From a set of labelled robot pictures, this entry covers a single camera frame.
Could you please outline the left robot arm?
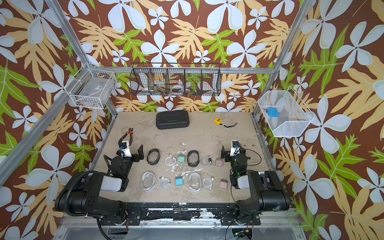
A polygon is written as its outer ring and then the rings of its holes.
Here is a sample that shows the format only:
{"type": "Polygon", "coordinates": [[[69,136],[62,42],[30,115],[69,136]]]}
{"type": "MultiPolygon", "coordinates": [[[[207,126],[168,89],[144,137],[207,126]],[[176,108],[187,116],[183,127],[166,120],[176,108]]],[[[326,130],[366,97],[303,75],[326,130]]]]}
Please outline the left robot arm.
{"type": "Polygon", "coordinates": [[[144,159],[143,146],[136,154],[130,151],[133,141],[133,128],[119,139],[119,149],[114,158],[104,155],[107,172],[94,170],[74,174],[55,200],[55,210],[69,216],[91,216],[94,218],[126,216],[120,201],[100,196],[101,191],[123,192],[126,190],[128,175],[133,163],[144,159]]]}

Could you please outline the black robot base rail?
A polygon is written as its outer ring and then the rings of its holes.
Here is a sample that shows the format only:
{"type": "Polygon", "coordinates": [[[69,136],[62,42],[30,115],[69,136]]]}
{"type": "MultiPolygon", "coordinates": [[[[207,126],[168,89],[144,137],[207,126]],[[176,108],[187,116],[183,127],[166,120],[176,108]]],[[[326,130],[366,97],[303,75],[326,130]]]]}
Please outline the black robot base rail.
{"type": "Polygon", "coordinates": [[[258,214],[241,210],[235,203],[123,203],[123,216],[102,217],[103,226],[139,226],[145,221],[170,220],[195,223],[203,220],[221,226],[261,224],[258,214]]]}

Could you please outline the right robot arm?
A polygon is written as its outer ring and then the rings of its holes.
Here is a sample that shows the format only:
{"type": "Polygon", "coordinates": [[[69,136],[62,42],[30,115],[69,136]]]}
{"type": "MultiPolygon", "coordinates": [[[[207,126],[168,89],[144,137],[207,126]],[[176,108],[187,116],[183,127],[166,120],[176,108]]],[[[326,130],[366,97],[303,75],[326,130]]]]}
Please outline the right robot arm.
{"type": "Polygon", "coordinates": [[[221,149],[221,158],[231,164],[231,188],[249,190],[250,197],[235,201],[238,215],[258,215],[262,212],[287,211],[291,202],[275,171],[258,172],[249,170],[256,164],[249,164],[247,149],[238,141],[232,141],[230,150],[221,149]]]}

